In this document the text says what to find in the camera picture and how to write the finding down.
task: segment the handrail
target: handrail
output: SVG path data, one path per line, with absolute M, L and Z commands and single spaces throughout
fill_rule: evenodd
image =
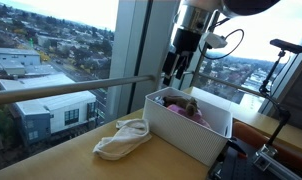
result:
M 208 79 L 212 79 L 213 81 L 217 81 L 217 82 L 219 82 L 219 83 L 221 83 L 221 84 L 225 84 L 225 85 L 227 85 L 227 86 L 231 86 L 231 87 L 240 89 L 240 90 L 242 90 L 242 91 L 246 91 L 246 92 L 248 92 L 248 93 L 257 95 L 257 96 L 259 96 L 259 97 L 263 97 L 263 96 L 262 96 L 259 92 L 257 92 L 257 91 L 253 91 L 253 90 L 251 90 L 251 89 L 244 88 L 244 87 L 242 87 L 242 86 L 238 86 L 238 85 L 229 83 L 229 82 L 227 82 L 227 81 L 223 81 L 223 80 L 221 80 L 221 79 L 218 79 L 218 78 L 215 78 L 215 77 L 206 75 L 206 74 L 204 74 L 204 73 L 198 73 L 198 75 L 199 75 L 199 76 L 202 76 L 202 77 L 205 77 L 205 78 L 208 78 Z
M 46 86 L 38 88 L 16 89 L 16 90 L 4 90 L 0 91 L 0 105 L 7 103 L 14 103 L 19 101 L 74 93 L 92 89 L 98 89 L 103 87 L 111 87 L 117 85 L 124 85 L 130 83 L 136 83 L 141 81 L 154 80 L 152 75 L 114 78 L 106 80 L 94 80 L 85 82 L 75 82 L 72 84 L 63 84 L 55 86 Z

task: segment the white box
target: white box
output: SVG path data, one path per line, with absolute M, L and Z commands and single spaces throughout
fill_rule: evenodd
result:
M 151 132 L 203 164 L 212 166 L 231 138 L 231 113 L 194 97 L 202 118 L 210 124 L 211 130 L 156 103 L 154 98 L 158 96 L 191 98 L 190 95 L 171 87 L 147 95 L 143 119 L 149 121 Z

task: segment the cable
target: cable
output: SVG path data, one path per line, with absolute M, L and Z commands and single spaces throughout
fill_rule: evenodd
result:
M 204 56 L 205 58 L 209 59 L 209 60 L 218 60 L 218 59 L 222 59 L 222 58 L 225 58 L 225 57 L 229 56 L 229 55 L 230 55 L 231 53 L 233 53 L 233 51 L 235 51 L 235 50 L 238 48 L 238 46 L 241 44 L 241 42 L 242 42 L 242 40 L 243 40 L 243 38 L 244 38 L 244 31 L 243 31 L 243 29 L 236 29 L 236 30 L 232 31 L 231 33 L 229 33 L 229 34 L 225 37 L 225 39 L 227 39 L 230 35 L 232 35 L 233 33 L 237 32 L 237 31 L 242 32 L 242 36 L 241 36 L 241 39 L 240 39 L 239 43 L 232 49 L 232 51 L 230 51 L 229 53 L 227 53 L 226 55 L 223 55 L 223 56 L 221 56 L 221 57 L 210 58 L 210 57 L 207 57 L 205 54 L 203 54 L 203 52 L 202 52 L 202 50 L 201 50 L 202 48 L 201 48 L 201 46 L 200 46 L 200 44 L 199 44 L 199 45 L 198 45 L 198 48 L 199 48 L 199 51 L 200 51 L 201 55 Z
M 223 23 L 225 23 L 225 22 L 227 22 L 227 21 L 229 21 L 229 20 L 230 20 L 230 18 L 224 18 L 224 19 L 222 19 L 221 21 L 218 21 L 218 22 L 216 22 L 215 24 L 212 24 L 212 25 L 208 28 L 208 31 L 212 32 L 212 30 L 213 30 L 215 27 L 220 26 L 220 25 L 222 25 Z

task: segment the white building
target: white building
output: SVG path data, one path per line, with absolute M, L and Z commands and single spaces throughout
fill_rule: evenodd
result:
M 40 65 L 40 55 L 35 50 L 0 48 L 0 61 L 15 60 L 22 65 Z
M 15 60 L 0 61 L 0 70 L 5 71 L 8 75 L 24 75 L 24 66 Z
M 39 78 L 5 80 L 0 79 L 4 90 L 36 88 L 74 83 L 64 74 Z M 19 129 L 26 144 L 49 138 L 57 133 L 95 120 L 96 97 L 89 91 L 17 102 Z

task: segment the pink fabric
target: pink fabric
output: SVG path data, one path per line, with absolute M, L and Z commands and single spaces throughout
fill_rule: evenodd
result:
M 198 112 L 195 113 L 193 116 L 188 116 L 185 109 L 183 109 L 175 104 L 172 104 L 172 105 L 168 106 L 167 108 L 171 111 L 174 111 L 174 112 L 186 117 L 186 118 L 189 118 L 190 120 L 192 120 L 196 123 L 199 123 L 199 124 L 211 129 L 209 123 L 206 122 L 204 119 L 202 119 L 202 113 L 200 110 L 198 110 Z

